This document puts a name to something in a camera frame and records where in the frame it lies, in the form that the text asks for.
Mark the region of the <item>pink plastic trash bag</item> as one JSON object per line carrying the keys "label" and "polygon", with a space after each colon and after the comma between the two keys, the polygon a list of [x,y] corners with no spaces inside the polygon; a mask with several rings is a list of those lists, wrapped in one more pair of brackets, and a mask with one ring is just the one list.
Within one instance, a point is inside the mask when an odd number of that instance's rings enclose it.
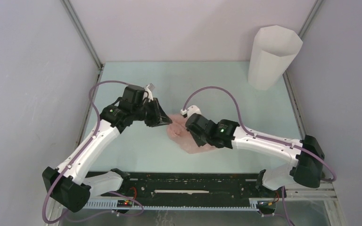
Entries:
{"label": "pink plastic trash bag", "polygon": [[167,135],[186,153],[197,154],[217,149],[209,144],[203,146],[198,146],[196,144],[192,135],[186,130],[185,123],[187,118],[184,118],[179,114],[171,114],[169,115],[169,118],[172,120],[172,123],[167,126]]}

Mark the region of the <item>white paper trash bin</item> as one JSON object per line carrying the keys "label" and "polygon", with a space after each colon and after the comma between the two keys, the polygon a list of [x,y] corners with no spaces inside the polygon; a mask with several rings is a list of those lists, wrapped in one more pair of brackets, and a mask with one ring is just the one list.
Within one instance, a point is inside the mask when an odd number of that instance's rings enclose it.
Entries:
{"label": "white paper trash bin", "polygon": [[303,41],[293,30],[273,25],[255,35],[247,80],[258,90],[272,87],[299,53]]}

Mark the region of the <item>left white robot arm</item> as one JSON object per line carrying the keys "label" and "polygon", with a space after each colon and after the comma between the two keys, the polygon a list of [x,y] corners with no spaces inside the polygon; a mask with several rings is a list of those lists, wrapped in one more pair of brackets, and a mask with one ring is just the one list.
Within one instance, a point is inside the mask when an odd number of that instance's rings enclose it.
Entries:
{"label": "left white robot arm", "polygon": [[51,198],[71,212],[80,211],[90,198],[108,192],[119,196],[129,193],[126,173],[113,169],[88,177],[91,166],[104,149],[135,121],[148,127],[169,125],[172,120],[153,97],[154,85],[127,85],[123,95],[98,113],[95,127],[75,151],[55,169],[47,167],[43,181]]}

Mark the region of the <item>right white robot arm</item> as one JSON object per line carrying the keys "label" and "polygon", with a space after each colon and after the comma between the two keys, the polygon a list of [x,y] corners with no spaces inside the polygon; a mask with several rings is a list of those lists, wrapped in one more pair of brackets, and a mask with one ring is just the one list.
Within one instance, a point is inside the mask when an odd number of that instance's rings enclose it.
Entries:
{"label": "right white robot arm", "polygon": [[185,126],[198,146],[209,144],[216,148],[250,150],[286,161],[274,169],[260,171],[255,190],[262,197],[291,184],[320,186],[322,163],[317,158],[324,159],[324,154],[313,137],[279,143],[275,138],[267,140],[262,135],[246,133],[238,122],[223,119],[215,123],[197,113],[187,119]]}

